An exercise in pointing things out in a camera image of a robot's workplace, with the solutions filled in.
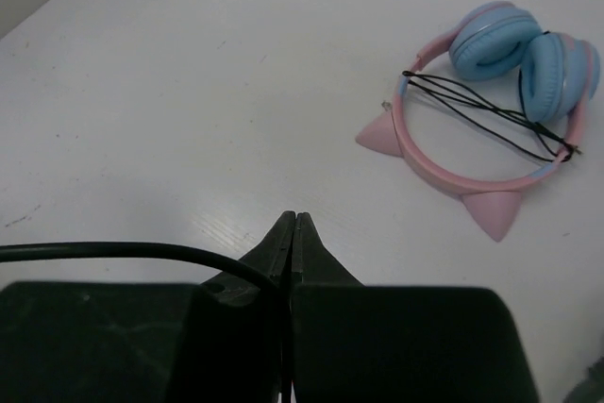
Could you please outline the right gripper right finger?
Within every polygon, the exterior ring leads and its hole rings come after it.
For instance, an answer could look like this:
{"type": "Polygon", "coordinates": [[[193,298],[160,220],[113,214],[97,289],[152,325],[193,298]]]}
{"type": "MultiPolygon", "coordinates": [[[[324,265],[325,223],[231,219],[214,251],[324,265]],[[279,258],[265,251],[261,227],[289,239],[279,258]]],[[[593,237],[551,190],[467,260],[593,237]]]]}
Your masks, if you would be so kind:
{"type": "Polygon", "coordinates": [[[299,402],[535,402],[512,314],[491,289],[369,286],[307,213],[292,243],[299,402]]]}

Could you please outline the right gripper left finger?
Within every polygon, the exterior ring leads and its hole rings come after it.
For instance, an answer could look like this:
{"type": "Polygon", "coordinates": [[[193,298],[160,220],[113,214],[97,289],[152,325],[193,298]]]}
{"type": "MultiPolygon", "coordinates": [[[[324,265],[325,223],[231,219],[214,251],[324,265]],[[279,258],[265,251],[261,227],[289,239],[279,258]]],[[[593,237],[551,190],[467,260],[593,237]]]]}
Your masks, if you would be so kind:
{"type": "Polygon", "coordinates": [[[21,281],[1,293],[5,402],[275,402],[291,396],[282,213],[234,260],[167,243],[5,246],[2,262],[159,259],[213,268],[202,283],[21,281]]]}

